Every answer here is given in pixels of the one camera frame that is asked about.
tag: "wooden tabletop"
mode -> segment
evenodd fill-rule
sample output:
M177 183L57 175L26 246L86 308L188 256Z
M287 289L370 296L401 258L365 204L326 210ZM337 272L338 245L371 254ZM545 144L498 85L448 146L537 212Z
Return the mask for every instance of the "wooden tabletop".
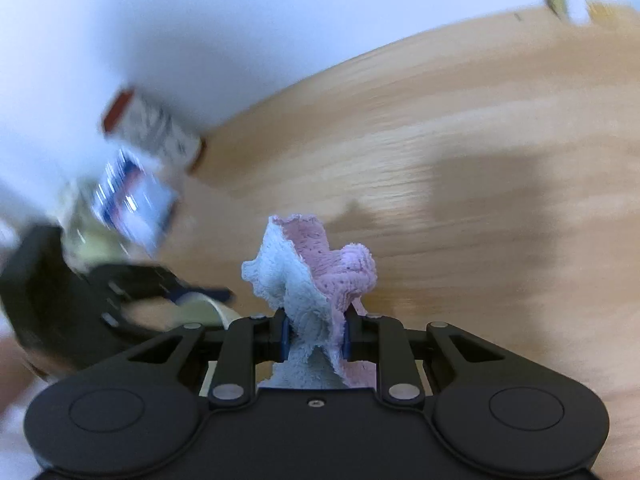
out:
M365 306L445 320L606 402L594 470L640 478L640 27L545 9L425 32L211 133L162 259L267 312L240 279L267 217L314 213L378 267Z

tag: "blue and white package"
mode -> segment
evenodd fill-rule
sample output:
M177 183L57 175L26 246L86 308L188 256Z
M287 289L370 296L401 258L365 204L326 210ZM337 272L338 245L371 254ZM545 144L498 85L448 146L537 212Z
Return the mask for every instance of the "blue and white package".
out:
M107 227L153 254L161 241L178 193L129 153L120 150L95 188L92 212Z

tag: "folded cloth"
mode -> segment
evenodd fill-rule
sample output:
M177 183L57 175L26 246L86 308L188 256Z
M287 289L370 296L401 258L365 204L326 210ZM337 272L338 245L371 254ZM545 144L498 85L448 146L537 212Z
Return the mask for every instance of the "folded cloth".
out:
M242 278L273 310L284 308L293 328L289 359L274 364L272 377L259 386L375 388L375 364L347 362L340 351L345 310L353 303L366 314L360 296L376 285L365 246L332 251L315 216L272 216L257 258L242 264Z

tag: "towel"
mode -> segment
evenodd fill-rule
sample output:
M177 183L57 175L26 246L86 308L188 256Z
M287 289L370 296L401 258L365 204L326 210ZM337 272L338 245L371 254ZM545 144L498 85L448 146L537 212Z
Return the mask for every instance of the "towel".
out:
M376 365L342 358L344 312L376 285L369 250L349 244L332 251L322 223L313 215L269 218L255 260L242 264L242 278L273 310L284 308L293 336L289 359L273 365L260 387L375 388Z

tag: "person's arm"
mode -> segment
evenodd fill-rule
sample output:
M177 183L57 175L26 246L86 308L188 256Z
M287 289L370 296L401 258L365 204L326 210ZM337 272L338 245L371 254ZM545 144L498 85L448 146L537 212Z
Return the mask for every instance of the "person's arm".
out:
M15 338L0 338L0 415L29 387L33 377Z

